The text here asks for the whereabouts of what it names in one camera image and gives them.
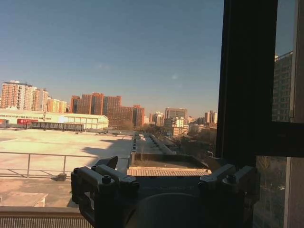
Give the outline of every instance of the black window frame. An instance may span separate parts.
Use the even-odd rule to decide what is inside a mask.
[[[272,121],[277,4],[224,3],[216,156],[237,167],[304,157],[304,124]]]

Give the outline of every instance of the warehouse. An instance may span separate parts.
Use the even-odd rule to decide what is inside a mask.
[[[105,115],[44,113],[39,111],[0,109],[0,119],[8,120],[9,124],[27,124],[28,122],[39,121],[83,124],[84,129],[105,129],[109,127],[109,120]]]

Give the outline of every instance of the distant building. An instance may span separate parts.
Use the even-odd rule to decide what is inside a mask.
[[[70,113],[102,115],[103,106],[104,94],[102,93],[82,94],[81,98],[73,95]]]
[[[154,115],[153,115],[153,118],[152,118],[152,121],[155,122],[155,125],[156,126],[163,126],[163,113],[161,112],[156,112]]]
[[[181,137],[189,132],[189,126],[185,124],[183,117],[164,119],[164,128],[172,137]]]
[[[192,122],[194,122],[194,118],[192,116],[189,116],[187,119],[187,123],[190,124]]]
[[[202,129],[207,129],[208,127],[204,124],[189,124],[189,132],[199,133]]]
[[[153,114],[150,113],[150,114],[149,114],[149,122],[152,122],[152,121],[153,121]]]
[[[51,113],[59,113],[59,100],[49,97],[47,99],[47,111]]]
[[[214,123],[216,124],[218,122],[218,113],[214,111],[209,111],[205,113],[205,121],[207,124]]]
[[[36,88],[26,83],[11,80],[2,83],[1,107],[16,107],[18,110],[32,110],[33,92]]]
[[[293,52],[275,58],[272,120],[289,122],[291,64]]]
[[[32,110],[46,112],[48,108],[48,91],[45,89],[36,89],[33,94]]]
[[[183,117],[187,124],[188,110],[184,108],[166,108],[165,119],[170,119],[175,117]]]
[[[67,102],[66,101],[59,101],[59,113],[65,113],[67,110]]]
[[[102,93],[83,94],[81,98],[72,96],[70,113],[105,115],[111,127],[144,124],[144,108],[140,105],[124,107],[121,96],[104,96]]]
[[[149,117],[147,117],[147,116],[145,116],[144,118],[143,118],[143,124],[149,124]]]
[[[144,122],[144,108],[139,104],[133,105],[133,125],[135,127],[143,126]]]
[[[104,115],[70,114],[56,112],[45,113],[41,111],[0,109],[0,116],[1,119],[8,120],[9,124],[22,124],[35,121],[82,124],[84,126],[84,129],[105,129],[109,127],[108,118]]]

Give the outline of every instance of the flat roof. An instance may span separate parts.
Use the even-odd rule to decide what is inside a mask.
[[[0,113],[43,115],[42,111],[11,110],[11,109],[0,109]],[[51,113],[51,112],[46,112],[46,115],[57,115],[57,116],[66,116],[66,117],[82,117],[82,118],[101,118],[101,117],[104,117],[108,120],[108,117],[106,117],[105,115],[76,114],[76,113]]]

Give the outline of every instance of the high-rise building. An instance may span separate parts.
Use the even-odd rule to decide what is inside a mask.
[[[102,93],[92,93],[72,96],[70,112],[78,114],[105,115],[109,126],[142,126],[144,123],[144,108],[140,105],[123,107],[121,96],[104,96]]]
[[[293,52],[275,57],[272,120],[289,122],[291,63]]]
[[[218,122],[218,113],[210,110],[205,113],[205,122],[207,124],[216,124]]]
[[[161,112],[156,112],[154,115],[153,115],[153,118],[152,118],[152,121],[155,122],[155,125],[156,126],[163,126],[163,113]]]
[[[46,112],[48,108],[48,92],[45,89],[36,89],[33,92],[33,111]]]
[[[72,96],[70,113],[102,115],[104,104],[104,94],[92,93]]]
[[[152,121],[153,121],[153,114],[150,113],[150,114],[149,114],[149,122],[152,122]]]
[[[133,105],[133,125],[136,127],[143,126],[144,122],[144,108],[141,108],[139,104]]]
[[[19,110],[32,110],[35,89],[31,85],[19,81],[3,82],[1,108],[15,107]]]
[[[133,107],[111,107],[107,109],[106,117],[111,127],[133,126]]]
[[[70,113],[77,113],[77,105],[80,97],[79,96],[72,96],[71,103],[70,103]]]
[[[188,118],[188,110],[184,108],[166,108],[165,119],[183,117],[185,121]]]
[[[65,113],[66,109],[67,109],[67,102],[66,101],[59,101],[59,109],[58,112],[59,113]]]
[[[59,113],[59,100],[49,97],[47,99],[47,111],[51,113]]]
[[[105,96],[104,97],[103,115],[107,115],[108,110],[117,106],[122,106],[121,96]]]

